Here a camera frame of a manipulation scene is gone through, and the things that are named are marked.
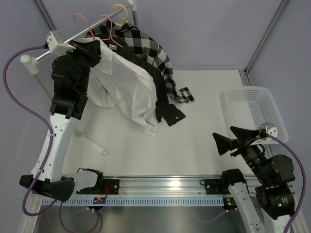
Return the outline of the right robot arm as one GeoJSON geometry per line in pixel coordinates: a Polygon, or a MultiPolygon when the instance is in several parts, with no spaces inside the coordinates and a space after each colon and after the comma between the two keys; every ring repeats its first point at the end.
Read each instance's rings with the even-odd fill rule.
{"type": "Polygon", "coordinates": [[[230,139],[213,133],[219,155],[228,151],[232,157],[240,155],[258,179],[256,198],[263,218],[260,218],[248,192],[246,179],[239,169],[223,171],[220,188],[233,196],[248,233],[285,233],[294,216],[294,196],[288,186],[295,180],[292,160],[283,154],[265,157],[263,142],[277,136],[273,123],[263,123],[257,130],[231,126],[235,135],[230,139]]]}

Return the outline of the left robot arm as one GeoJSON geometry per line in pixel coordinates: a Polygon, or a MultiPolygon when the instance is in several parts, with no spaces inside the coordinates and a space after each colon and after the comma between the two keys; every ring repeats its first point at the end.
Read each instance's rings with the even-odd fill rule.
{"type": "Polygon", "coordinates": [[[73,175],[63,174],[70,140],[88,100],[86,92],[90,70],[100,59],[99,55],[63,55],[54,60],[54,97],[47,138],[37,164],[19,181],[28,192],[67,201],[73,193],[98,194],[103,191],[103,174],[100,171],[84,168],[73,175]]]}

